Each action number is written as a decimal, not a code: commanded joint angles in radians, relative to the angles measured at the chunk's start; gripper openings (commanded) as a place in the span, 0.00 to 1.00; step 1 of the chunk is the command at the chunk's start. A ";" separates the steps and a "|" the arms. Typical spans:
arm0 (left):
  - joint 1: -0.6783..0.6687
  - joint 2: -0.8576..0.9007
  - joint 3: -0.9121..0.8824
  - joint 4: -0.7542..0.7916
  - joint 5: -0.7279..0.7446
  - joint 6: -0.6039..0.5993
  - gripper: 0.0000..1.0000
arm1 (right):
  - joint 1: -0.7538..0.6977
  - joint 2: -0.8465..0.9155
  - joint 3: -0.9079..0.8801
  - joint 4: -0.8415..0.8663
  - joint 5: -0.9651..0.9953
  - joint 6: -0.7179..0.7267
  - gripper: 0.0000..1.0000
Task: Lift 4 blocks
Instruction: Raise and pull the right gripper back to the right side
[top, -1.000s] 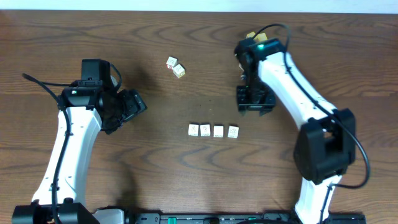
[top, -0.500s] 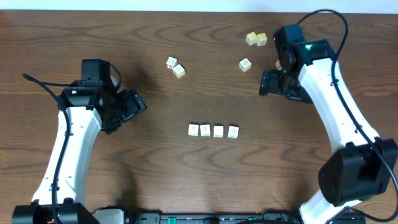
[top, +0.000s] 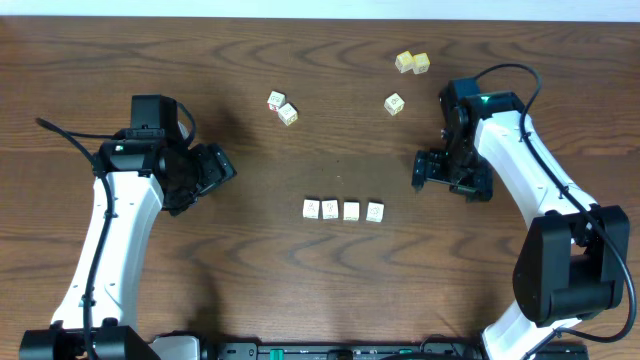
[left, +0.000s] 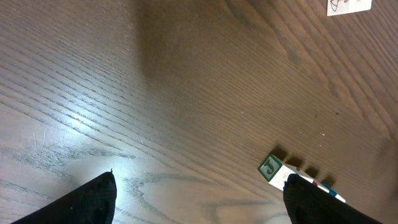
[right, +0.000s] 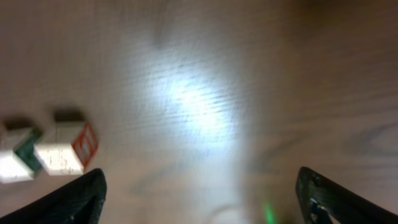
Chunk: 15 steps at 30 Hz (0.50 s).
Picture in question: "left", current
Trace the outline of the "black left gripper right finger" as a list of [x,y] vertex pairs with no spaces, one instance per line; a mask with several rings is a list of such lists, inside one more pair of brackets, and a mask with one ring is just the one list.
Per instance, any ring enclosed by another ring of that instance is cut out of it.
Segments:
[[285,182],[283,199],[293,224],[381,224],[297,174]]

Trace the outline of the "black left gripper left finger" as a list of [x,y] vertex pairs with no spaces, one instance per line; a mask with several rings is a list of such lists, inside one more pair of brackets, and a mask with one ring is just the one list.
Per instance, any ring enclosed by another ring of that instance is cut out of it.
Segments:
[[116,197],[113,172],[104,172],[12,224],[112,224]]

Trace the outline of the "red edged wooden block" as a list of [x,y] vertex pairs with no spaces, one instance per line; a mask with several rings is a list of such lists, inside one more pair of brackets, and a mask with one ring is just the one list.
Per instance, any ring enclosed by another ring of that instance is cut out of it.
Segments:
[[307,179],[308,182],[310,182],[311,184],[315,185],[315,186],[319,186],[319,182],[315,179]]

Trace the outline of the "blue letter X block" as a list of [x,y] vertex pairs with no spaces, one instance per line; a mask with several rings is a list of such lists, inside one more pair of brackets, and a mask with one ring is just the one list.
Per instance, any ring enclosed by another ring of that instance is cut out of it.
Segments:
[[340,194],[338,194],[336,191],[334,191],[334,190],[333,190],[330,186],[328,186],[327,184],[325,184],[325,183],[322,182],[322,183],[319,185],[319,188],[323,189],[326,193],[328,193],[328,194],[331,195],[332,197],[334,197],[334,198],[336,198],[336,199],[342,201],[343,203],[346,202],[346,200],[345,200]]

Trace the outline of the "white wooden block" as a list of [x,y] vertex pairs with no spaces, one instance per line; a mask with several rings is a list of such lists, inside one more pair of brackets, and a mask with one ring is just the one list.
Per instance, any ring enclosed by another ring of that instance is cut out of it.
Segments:
[[307,173],[305,173],[304,171],[302,171],[301,169],[294,168],[293,171],[294,171],[297,175],[299,175],[299,176],[301,176],[302,178],[304,178],[305,180],[307,180],[307,181],[309,181],[309,182],[312,182],[312,178],[311,178]]

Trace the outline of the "green letter J block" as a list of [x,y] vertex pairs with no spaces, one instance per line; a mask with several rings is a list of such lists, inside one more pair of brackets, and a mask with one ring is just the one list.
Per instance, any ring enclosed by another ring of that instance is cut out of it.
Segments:
[[259,173],[266,179],[268,184],[283,191],[285,183],[290,174],[296,171],[291,166],[284,164],[273,154],[268,154],[257,168]]

